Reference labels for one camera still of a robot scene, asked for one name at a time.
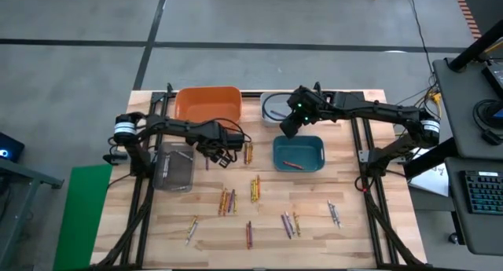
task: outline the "wheel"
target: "wheel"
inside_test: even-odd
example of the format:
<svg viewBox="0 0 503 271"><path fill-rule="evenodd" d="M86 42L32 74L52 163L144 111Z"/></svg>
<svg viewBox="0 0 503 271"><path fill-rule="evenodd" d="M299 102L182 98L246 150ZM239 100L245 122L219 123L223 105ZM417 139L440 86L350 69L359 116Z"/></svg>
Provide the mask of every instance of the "wheel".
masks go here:
<svg viewBox="0 0 503 271"><path fill-rule="evenodd" d="M451 233L451 234L449 235L449 241L450 241L452 244L459 245L459 241L457 240L457 234L456 234L456 233Z"/></svg>

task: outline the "purple crayon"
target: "purple crayon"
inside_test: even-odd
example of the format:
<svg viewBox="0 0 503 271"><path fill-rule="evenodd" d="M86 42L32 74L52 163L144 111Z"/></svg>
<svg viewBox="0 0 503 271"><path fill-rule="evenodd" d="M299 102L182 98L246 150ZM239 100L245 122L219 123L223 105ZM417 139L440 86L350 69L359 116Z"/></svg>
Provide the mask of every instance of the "purple crayon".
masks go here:
<svg viewBox="0 0 503 271"><path fill-rule="evenodd" d="M230 209L233 207L234 205L234 197L235 197L235 194L236 194L236 190L233 189L233 191L230 193L230 201L229 201L229 207L227 207L227 213L230 213Z"/></svg>
<svg viewBox="0 0 503 271"><path fill-rule="evenodd" d="M284 214L281 215L281 220L283 220L283 225L285 225L286 234L288 238L292 239L292 234L290 234L290 229L288 228L288 224L286 223L286 216Z"/></svg>

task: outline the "table leg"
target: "table leg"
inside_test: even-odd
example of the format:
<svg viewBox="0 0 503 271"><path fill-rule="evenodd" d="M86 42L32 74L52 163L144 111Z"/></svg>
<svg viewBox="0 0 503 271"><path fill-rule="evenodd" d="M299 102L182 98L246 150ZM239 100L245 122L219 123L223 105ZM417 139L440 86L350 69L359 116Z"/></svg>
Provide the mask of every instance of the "table leg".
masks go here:
<svg viewBox="0 0 503 271"><path fill-rule="evenodd" d="M33 179L33 181L39 181L41 183L51 185L53 189L61 189L61 186L63 185L64 182L63 180L60 180L58 178L51 177L49 175L42 174L34 170L30 170L17 163L5 159L0 159L0 170L2 171L6 170L11 174L21 175L25 178Z"/></svg>
<svg viewBox="0 0 503 271"><path fill-rule="evenodd" d="M453 218L454 229L456 230L457 235L457 243L460 245L465 245L463 231L461 231L461 224L459 222L459 219L457 218L456 211L450 212L450 216Z"/></svg>
<svg viewBox="0 0 503 271"><path fill-rule="evenodd" d="M450 139L437 145L428 153L408 162L403 166L403 170L406 173L407 180L410 180L417 175L422 174L426 170L430 170L431 168L442 164L445 158L455 156L458 156L456 142L454 141L454 138L451 137Z"/></svg>

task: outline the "cord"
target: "cord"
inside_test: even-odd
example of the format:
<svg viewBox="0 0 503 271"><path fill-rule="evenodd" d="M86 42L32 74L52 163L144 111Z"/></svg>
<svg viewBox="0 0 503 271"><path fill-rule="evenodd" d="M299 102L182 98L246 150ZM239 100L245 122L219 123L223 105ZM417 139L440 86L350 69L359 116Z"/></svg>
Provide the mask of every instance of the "cord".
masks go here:
<svg viewBox="0 0 503 271"><path fill-rule="evenodd" d="M116 149L117 149L118 147L119 147L119 146L117 146L117 145L112 145L112 146L110 146L110 149L108 150L108 152L110 153L110 156L112 156L112 155L113 155L113 154L112 154L112 148L116 148Z"/></svg>
<svg viewBox="0 0 503 271"><path fill-rule="evenodd" d="M421 38L421 43L423 45L423 50L424 53L426 54L426 60L428 62L428 68L430 69L430 78L428 79L428 84L430 85L430 89L427 91L427 93L424 95L424 107L429 111L432 115L434 115L438 120L441 119L441 117L434 113L429 107L428 107L428 96L431 95L432 91L435 91L438 93L439 91L436 89L438 88L437 85L438 83L435 80L435 72L433 71L433 67L431 66L431 60L430 60L430 54L428 52L428 49L426 48L426 43L424 42L424 36L423 36L423 31L421 28L421 24L419 22L419 17L417 16L417 10L416 10L416 3L414 0L411 0L412 4L412 10L413 10L413 15L414 19L416 20L416 25L417 25L417 30L419 31L419 36Z"/></svg>
<svg viewBox="0 0 503 271"><path fill-rule="evenodd" d="M491 47L487 48L484 53L489 53L491 51L495 51L496 49L500 48L500 47L503 47L503 40L492 45Z"/></svg>
<svg viewBox="0 0 503 271"><path fill-rule="evenodd" d="M243 131L243 128L241 128L236 122L234 122L233 120L230 120L230 119L227 119L227 118L215 118L211 121L227 121L229 123L232 123L234 126L236 126L239 130L236 130L236 129L233 129L233 128L229 128L229 127L226 127L224 126L224 129L227 129L227 130L234 130L236 132L240 132L241 134L243 134L243 137L247 137L250 141L249 142L252 142L252 138L245 134L244 131Z"/></svg>
<svg viewBox="0 0 503 271"><path fill-rule="evenodd" d="M120 178L118 178L118 179L114 180L113 182L111 182L110 184L108 184L107 190L108 190L108 189L110 189L110 187L111 187L113 184L115 184L116 182L118 182L118 181L122 181L123 179L125 179L125 178L127 178L127 177L129 177L129 176L131 176L131 173L129 173L129 174L125 175L125 176L122 176L122 177L120 177Z"/></svg>
<svg viewBox="0 0 503 271"><path fill-rule="evenodd" d="M398 105L398 104L400 104L400 103L402 103L402 102L405 102L405 101L409 100L410 98L416 97L416 96L418 96L419 94L423 93L424 91L426 91L426 90L430 90L430 89L431 89L431 86L428 86L427 88L425 88L425 89L423 89L423 90L419 91L418 93L416 93L416 94L414 94L414 95L411 95L411 96L409 96L409 97L407 97L407 98L405 98L405 99L403 99L403 100L401 100L401 101L397 102L395 105Z"/></svg>
<svg viewBox="0 0 503 271"><path fill-rule="evenodd" d="M360 188L358 187L358 180L361 180L361 179L362 179L362 176L359 176L358 178L356 178L356 179L354 180L354 187L355 187L358 191L360 191L360 192L366 192L366 191L370 190L370 189L372 188L372 186L374 185L374 180L375 180L375 178L372 178L372 180L371 180L371 182L370 182L370 184L369 184L369 187L368 187L367 189L364 189L364 188L363 188L363 186L362 186L362 188L360 189Z"/></svg>
<svg viewBox="0 0 503 271"><path fill-rule="evenodd" d="M108 138L108 140L107 140L108 145L111 145L111 146L117 146L117 144L116 144L116 143L112 143L112 142L110 142L110 141L112 141L112 140L113 140L113 137L109 137L109 138Z"/></svg>
<svg viewBox="0 0 503 271"><path fill-rule="evenodd" d="M426 49L426 44L424 43L423 31L421 29L421 24L419 23L419 18L417 17L416 3L414 0L411 0L411 2L412 2L412 10L413 10L414 18L416 19L417 29L419 31L419 36L421 37L421 42L423 43L423 49L424 49L424 52L426 53L426 60L428 61L428 67L430 68L430 72L433 74L433 68L431 67L431 61L430 61L430 55L428 53L428 50Z"/></svg>
<svg viewBox="0 0 503 271"><path fill-rule="evenodd" d="M404 178L407 178L407 176L406 176L405 174L402 174L402 173L397 172L397 171L393 171L393 170L388 170L388 169L386 169L386 172L387 172L387 173L392 173L392 174L397 174L398 176L402 176L402 177L404 177Z"/></svg>
<svg viewBox="0 0 503 271"><path fill-rule="evenodd" d="M270 98L280 96L280 95L292 95L292 93L272 93L266 99L264 99L264 102L262 103L262 113L264 113L264 115L266 115L269 119L272 119L273 121L276 121L276 122L281 122L284 119L276 119L276 118L272 117L271 115L269 115L269 112L266 111L266 103Z"/></svg>

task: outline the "concrete floor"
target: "concrete floor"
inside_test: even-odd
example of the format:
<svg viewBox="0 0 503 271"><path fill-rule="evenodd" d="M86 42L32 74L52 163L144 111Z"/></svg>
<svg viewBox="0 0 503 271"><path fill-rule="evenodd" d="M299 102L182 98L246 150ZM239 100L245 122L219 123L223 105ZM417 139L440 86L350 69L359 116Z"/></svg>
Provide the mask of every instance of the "concrete floor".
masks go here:
<svg viewBox="0 0 503 271"><path fill-rule="evenodd" d="M0 38L147 40L158 1L0 0ZM415 1L427 46L472 42L455 0ZM409 0L167 0L156 40L421 46ZM0 46L0 131L26 144L22 164L68 179L72 167L103 163L142 54L143 48L130 47ZM431 54L432 60L454 56ZM163 90L166 82L177 89L284 89L320 81L330 88L384 89L394 103L425 88L428 76L424 53L155 48L142 89ZM449 136L444 119L442 138ZM39 193L17 265L51 269L67 184ZM453 232L447 213L417 217L434 266L502 265L501 258L487 263L447 244Z"/></svg>

